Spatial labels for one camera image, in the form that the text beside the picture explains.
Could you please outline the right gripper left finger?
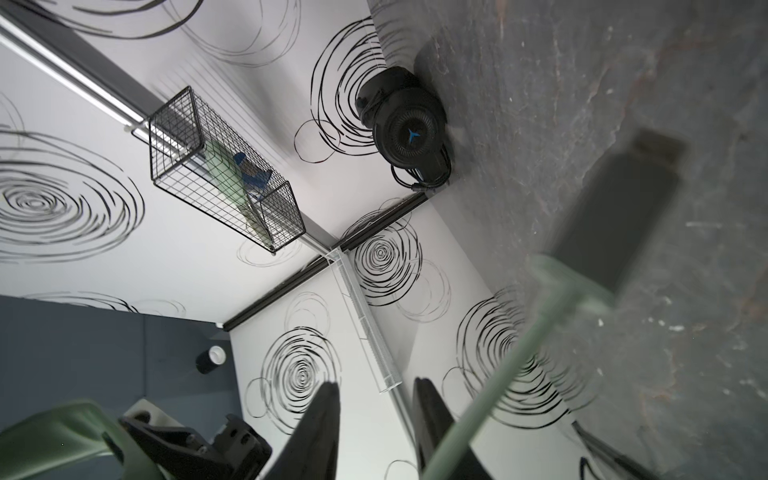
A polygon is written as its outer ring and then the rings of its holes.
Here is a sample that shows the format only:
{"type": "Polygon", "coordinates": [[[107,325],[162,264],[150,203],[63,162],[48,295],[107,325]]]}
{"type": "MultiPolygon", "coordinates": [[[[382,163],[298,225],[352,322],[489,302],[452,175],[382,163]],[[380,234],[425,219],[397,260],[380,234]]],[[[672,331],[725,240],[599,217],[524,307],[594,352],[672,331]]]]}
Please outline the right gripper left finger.
{"type": "Polygon", "coordinates": [[[340,417],[339,386],[324,382],[264,478],[335,479],[340,417]]]}

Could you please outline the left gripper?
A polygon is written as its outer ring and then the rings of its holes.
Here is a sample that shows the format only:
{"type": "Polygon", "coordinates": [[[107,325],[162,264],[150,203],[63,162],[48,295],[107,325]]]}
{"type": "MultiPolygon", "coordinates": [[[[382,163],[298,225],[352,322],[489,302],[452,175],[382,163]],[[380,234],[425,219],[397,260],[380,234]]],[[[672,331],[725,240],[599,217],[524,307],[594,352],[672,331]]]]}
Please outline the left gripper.
{"type": "Polygon", "coordinates": [[[127,416],[118,422],[175,479],[256,479],[273,453],[266,439],[233,414],[226,416],[213,446],[193,429],[152,426],[127,416]]]}

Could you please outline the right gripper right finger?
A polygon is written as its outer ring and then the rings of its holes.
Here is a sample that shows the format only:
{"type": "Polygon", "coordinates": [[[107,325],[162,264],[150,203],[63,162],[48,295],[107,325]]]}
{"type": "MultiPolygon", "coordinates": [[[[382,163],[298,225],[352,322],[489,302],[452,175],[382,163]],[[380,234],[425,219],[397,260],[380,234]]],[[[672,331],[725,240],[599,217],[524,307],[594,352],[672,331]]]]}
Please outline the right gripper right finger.
{"type": "MultiPolygon", "coordinates": [[[[434,456],[440,441],[454,425],[454,417],[428,378],[416,378],[413,387],[412,420],[415,429],[416,457],[420,478],[434,456]]],[[[468,448],[448,476],[450,480],[490,480],[491,476],[468,448]]]]}

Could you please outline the black blue headphones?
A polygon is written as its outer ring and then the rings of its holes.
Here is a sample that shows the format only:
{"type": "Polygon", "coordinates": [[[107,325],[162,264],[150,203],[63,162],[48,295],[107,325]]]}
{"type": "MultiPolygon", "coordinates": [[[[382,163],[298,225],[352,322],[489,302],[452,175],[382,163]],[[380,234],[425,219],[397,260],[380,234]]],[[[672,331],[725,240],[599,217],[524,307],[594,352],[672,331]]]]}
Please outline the black blue headphones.
{"type": "Polygon", "coordinates": [[[417,76],[400,66],[387,68],[361,86],[355,107],[396,183],[426,192],[448,182],[447,116],[417,76]]]}

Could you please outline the mint green headphones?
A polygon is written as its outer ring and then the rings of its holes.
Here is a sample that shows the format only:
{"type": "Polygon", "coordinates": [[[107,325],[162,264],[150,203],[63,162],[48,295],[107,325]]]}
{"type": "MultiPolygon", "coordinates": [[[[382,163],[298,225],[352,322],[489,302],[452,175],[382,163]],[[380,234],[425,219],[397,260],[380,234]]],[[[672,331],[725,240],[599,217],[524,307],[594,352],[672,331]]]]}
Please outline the mint green headphones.
{"type": "MultiPolygon", "coordinates": [[[[530,261],[540,292],[527,331],[463,415],[454,418],[424,479],[448,479],[523,366],[559,322],[579,310],[611,311],[628,270],[679,185],[678,166],[686,150],[678,139],[641,130],[626,149],[607,153],[596,162],[549,249],[530,261]]],[[[1,475],[29,479],[112,455],[127,479],[172,477],[143,452],[118,420],[90,401],[33,415],[2,432],[1,475]]]]}

